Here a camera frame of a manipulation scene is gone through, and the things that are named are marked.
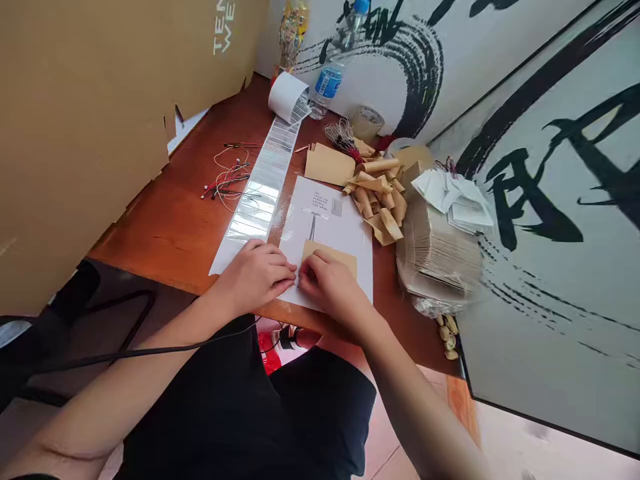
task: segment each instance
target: plastic bottle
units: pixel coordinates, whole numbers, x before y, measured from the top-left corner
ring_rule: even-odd
[[[338,60],[338,56],[355,48],[358,31],[364,23],[368,10],[369,0],[355,0],[353,10],[340,24],[327,46],[325,66],[320,72],[309,100],[312,119],[320,120],[326,115],[331,99],[335,97],[342,82],[345,70],[345,60]]]

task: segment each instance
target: floor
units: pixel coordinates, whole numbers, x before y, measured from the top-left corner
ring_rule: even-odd
[[[114,298],[138,289],[154,289],[157,292],[156,304],[134,343],[151,335],[193,300],[193,296],[188,293],[106,265],[96,266],[101,272],[103,283],[95,301]],[[141,299],[134,300],[78,322],[72,333],[67,356],[80,357],[116,350],[143,308],[143,302]],[[265,319],[260,320],[258,327],[271,330],[276,325],[276,322]],[[285,363],[298,354],[282,355],[281,360]],[[104,365],[95,365],[66,373],[42,375],[32,378],[31,382],[59,393],[73,395],[104,368]],[[423,373],[481,446],[496,480],[640,478],[640,462],[502,410],[476,403],[470,399],[463,381],[428,369],[423,369]],[[0,469],[56,411],[54,407],[19,399],[6,408],[0,415]],[[391,427],[380,396],[373,408],[365,449],[367,465],[363,478],[418,479]],[[113,478],[121,455],[121,449],[114,452],[101,480]]]

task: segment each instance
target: blue bottle label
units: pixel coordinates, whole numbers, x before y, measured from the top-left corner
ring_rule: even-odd
[[[324,98],[334,98],[335,93],[338,91],[338,87],[342,82],[342,75],[334,77],[327,74],[327,70],[324,69],[320,72],[318,82],[315,84],[315,90],[319,95]]]

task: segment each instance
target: white roll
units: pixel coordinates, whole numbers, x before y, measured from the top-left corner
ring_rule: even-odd
[[[287,72],[278,75],[269,92],[269,108],[292,125],[309,114],[309,86]]]
[[[395,154],[398,153],[400,150],[405,149],[407,147],[412,147],[417,144],[418,142],[416,142],[416,140],[414,139],[398,138],[389,144],[389,148],[387,148],[387,151],[385,152],[385,158],[386,159],[395,158]]]

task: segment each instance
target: wooden desk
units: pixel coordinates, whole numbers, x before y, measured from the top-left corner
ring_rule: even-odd
[[[212,182],[220,168],[213,156],[232,141],[262,143],[273,113],[267,107],[269,82],[254,75],[246,90],[215,105],[173,154],[162,174],[131,202],[127,212],[105,232],[89,257],[141,277],[201,295],[214,278],[209,268],[227,230],[231,212],[219,200],[200,199],[203,186]],[[297,148],[312,142],[329,144],[322,121],[304,120]],[[249,157],[254,162],[257,149]],[[220,160],[228,163],[242,151],[230,151]],[[295,178],[304,175],[306,151],[291,159],[287,178],[273,219],[269,241],[280,243]],[[416,363],[460,375],[458,362],[444,357],[437,324],[414,310],[398,284],[395,247],[373,242],[373,302]],[[320,333],[344,335],[323,313],[276,300],[255,312],[267,318],[310,328]]]

